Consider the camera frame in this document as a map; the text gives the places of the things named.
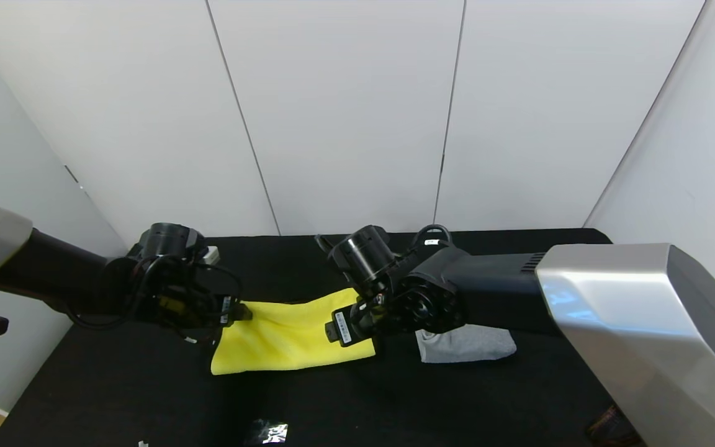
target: black arm segment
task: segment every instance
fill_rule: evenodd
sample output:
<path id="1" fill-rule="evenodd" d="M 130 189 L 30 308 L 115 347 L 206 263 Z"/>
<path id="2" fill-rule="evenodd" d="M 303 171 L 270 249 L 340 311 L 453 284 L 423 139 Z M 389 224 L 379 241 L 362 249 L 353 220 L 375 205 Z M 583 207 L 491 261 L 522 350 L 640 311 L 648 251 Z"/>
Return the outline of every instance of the black arm segment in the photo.
<path id="1" fill-rule="evenodd" d="M 472 256 L 448 247 L 411 274 L 429 280 L 439 278 L 454 286 L 466 323 L 562 336 L 534 274 L 543 255 Z"/>

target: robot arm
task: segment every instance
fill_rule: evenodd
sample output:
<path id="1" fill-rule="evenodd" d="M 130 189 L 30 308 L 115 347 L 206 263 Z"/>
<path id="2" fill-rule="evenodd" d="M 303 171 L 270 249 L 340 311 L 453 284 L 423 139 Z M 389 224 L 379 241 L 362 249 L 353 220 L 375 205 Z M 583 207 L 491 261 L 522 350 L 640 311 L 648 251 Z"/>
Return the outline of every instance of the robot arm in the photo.
<path id="1" fill-rule="evenodd" d="M 330 249 L 360 294 L 333 312 L 330 341 L 465 323 L 563 336 L 648 445 L 715 445 L 715 280 L 677 247 L 471 256 L 445 242 L 425 258 L 388 240 L 369 226 Z"/>
<path id="2" fill-rule="evenodd" d="M 214 265 L 209 250 L 191 228 L 154 223 L 127 256 L 103 258 L 0 209 L 0 291 L 42 300 L 90 329 L 138 320 L 194 340 L 184 334 L 186 329 L 213 332 L 249 319 L 249 309 L 240 302 L 240 279 Z M 233 292 L 213 294 L 201 286 L 196 277 L 204 269 L 226 275 Z M 6 325 L 0 317 L 0 334 Z"/>

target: cylindrical motor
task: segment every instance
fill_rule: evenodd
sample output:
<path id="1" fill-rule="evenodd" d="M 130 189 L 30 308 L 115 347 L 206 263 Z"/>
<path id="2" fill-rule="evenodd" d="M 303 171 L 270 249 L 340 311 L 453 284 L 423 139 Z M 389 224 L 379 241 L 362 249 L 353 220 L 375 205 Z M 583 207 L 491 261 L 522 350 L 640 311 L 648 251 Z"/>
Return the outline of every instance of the cylindrical motor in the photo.
<path id="1" fill-rule="evenodd" d="M 384 288 L 377 278 L 397 260 L 388 248 L 389 240 L 384 229 L 369 225 L 344 238 L 330 251 L 329 258 L 363 297 L 374 296 Z"/>

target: white connector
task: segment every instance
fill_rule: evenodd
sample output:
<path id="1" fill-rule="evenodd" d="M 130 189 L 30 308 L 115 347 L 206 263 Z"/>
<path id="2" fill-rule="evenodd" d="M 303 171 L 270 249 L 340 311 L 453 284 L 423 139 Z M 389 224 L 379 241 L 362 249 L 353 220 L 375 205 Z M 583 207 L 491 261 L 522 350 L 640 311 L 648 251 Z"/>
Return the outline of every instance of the white connector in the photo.
<path id="1" fill-rule="evenodd" d="M 209 246 L 209 251 L 204 255 L 204 263 L 212 266 L 219 262 L 219 250 L 216 246 Z"/>

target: vent slot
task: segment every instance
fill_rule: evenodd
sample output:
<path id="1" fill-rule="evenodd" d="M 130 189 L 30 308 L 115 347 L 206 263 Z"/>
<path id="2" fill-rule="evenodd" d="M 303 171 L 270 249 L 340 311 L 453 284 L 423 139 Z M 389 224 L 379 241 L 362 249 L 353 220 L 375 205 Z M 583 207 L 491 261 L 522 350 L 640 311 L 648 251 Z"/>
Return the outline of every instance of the vent slot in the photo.
<path id="1" fill-rule="evenodd" d="M 526 263 L 520 267 L 520 272 L 521 273 L 529 273 L 532 274 L 534 272 L 534 269 L 537 268 L 539 265 L 539 262 L 542 261 L 542 258 L 545 257 L 545 252 L 542 253 L 534 253 L 531 255 L 530 258 L 526 261 Z"/>

